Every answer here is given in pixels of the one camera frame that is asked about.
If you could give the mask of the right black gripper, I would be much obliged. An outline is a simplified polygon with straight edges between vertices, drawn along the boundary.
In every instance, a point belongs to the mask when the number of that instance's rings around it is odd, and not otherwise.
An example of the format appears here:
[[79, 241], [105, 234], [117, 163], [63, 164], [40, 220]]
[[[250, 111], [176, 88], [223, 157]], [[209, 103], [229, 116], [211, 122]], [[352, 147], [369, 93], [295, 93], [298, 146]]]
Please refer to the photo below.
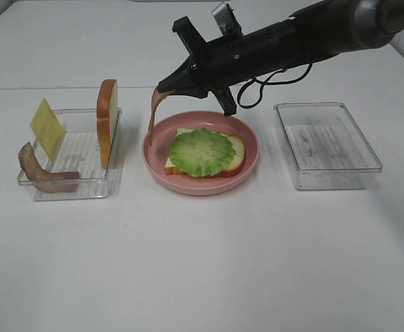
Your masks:
[[234, 84], [275, 71], [292, 60], [292, 24], [283, 21], [248, 35], [222, 36], [205, 41], [188, 17], [174, 22], [177, 33], [190, 56], [158, 83], [158, 92], [206, 98], [211, 92], [225, 116], [237, 112], [230, 91]]

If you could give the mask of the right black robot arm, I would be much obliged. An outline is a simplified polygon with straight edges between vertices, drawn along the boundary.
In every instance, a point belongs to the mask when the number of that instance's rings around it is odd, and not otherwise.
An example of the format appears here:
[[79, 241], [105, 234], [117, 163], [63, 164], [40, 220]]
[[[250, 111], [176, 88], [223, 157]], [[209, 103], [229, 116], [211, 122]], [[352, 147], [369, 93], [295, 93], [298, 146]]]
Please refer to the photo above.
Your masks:
[[404, 1], [320, 1], [289, 19], [253, 33], [242, 33], [233, 9], [221, 3], [213, 12], [222, 36], [206, 41], [188, 17], [174, 22], [188, 58], [158, 83], [154, 97], [213, 95], [225, 116], [239, 106], [230, 87], [270, 85], [277, 73], [330, 59], [341, 53], [380, 48], [404, 30]]

